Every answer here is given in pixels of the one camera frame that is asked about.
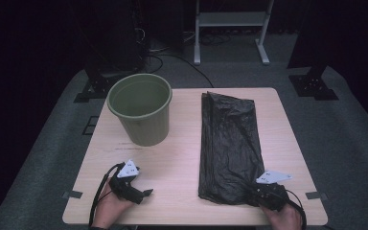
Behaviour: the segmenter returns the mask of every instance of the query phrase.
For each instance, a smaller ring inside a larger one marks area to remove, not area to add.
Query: metal stand
[[[299,97],[314,97],[318,101],[339,100],[321,79],[326,67],[326,64],[318,64],[312,66],[306,75],[289,76]]]
[[[230,26],[262,26],[261,36],[255,42],[262,63],[264,65],[270,64],[263,42],[265,41],[265,33],[267,31],[268,21],[270,20],[273,3],[274,0],[269,0],[267,10],[263,12],[200,12],[199,0],[196,0],[194,64],[199,65],[201,63],[199,28]]]
[[[109,89],[120,79],[135,74],[138,69],[132,71],[100,70],[100,63],[89,59],[85,63],[85,72],[89,78],[82,92],[74,99],[74,103],[88,103],[90,99],[104,99]]]

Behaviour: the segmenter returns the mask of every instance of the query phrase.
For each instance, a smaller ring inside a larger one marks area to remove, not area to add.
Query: table top
[[[133,144],[105,104],[73,188],[82,196],[70,197],[63,214],[64,222],[88,223],[92,200],[104,174],[113,165],[132,159],[140,168],[132,186],[140,191],[154,191],[140,205],[127,210],[118,223],[268,225],[260,208],[219,205],[198,197],[201,94],[208,91],[255,101],[265,169],[291,174],[291,180],[279,184],[300,198],[308,225],[326,224],[328,217],[321,200],[306,197],[306,193],[316,192],[316,189],[280,98],[272,88],[173,89],[169,134],[153,147]]]

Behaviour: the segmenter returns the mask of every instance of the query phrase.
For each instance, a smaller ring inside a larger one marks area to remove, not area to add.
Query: green bucket
[[[124,126],[130,140],[139,146],[154,146],[169,133],[169,83],[152,74],[136,74],[116,82],[106,103]]]

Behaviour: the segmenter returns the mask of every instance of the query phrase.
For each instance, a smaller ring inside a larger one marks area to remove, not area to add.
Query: black plastic bag
[[[202,94],[199,197],[258,206],[250,191],[264,172],[254,101]]]

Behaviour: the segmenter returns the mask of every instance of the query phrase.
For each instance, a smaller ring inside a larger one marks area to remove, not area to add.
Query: bucket rim
[[[168,96],[168,99],[166,99],[166,101],[163,103],[163,105],[161,105],[158,109],[152,111],[151,113],[147,113],[147,114],[144,114],[144,115],[141,115],[141,116],[127,116],[125,114],[122,114],[122,113],[119,113],[117,112],[110,104],[110,99],[109,99],[109,95],[110,93],[112,92],[112,90],[118,86],[118,84],[122,84],[123,81],[128,81],[129,79],[132,79],[132,78],[137,78],[137,77],[143,77],[143,76],[149,76],[149,77],[152,77],[152,78],[156,78],[156,79],[159,79],[161,80],[162,82],[164,82],[168,88],[168,91],[169,91],[169,96]],[[154,74],[146,74],[146,73],[143,73],[143,74],[134,74],[134,75],[130,75],[130,76],[127,76],[121,80],[118,80],[108,91],[108,94],[107,94],[107,97],[106,97],[106,104],[109,108],[109,110],[114,114],[116,115],[117,117],[119,118],[122,118],[122,119],[126,119],[126,120],[130,120],[130,121],[141,121],[141,120],[145,120],[149,117],[152,117],[154,114],[157,114],[159,113],[160,111],[162,111],[163,109],[165,109],[166,107],[169,106],[171,100],[172,100],[172,97],[173,97],[173,91],[172,91],[172,87],[170,86],[169,82],[166,81],[165,79],[163,79],[162,77],[160,76],[157,76],[157,75],[154,75]]]

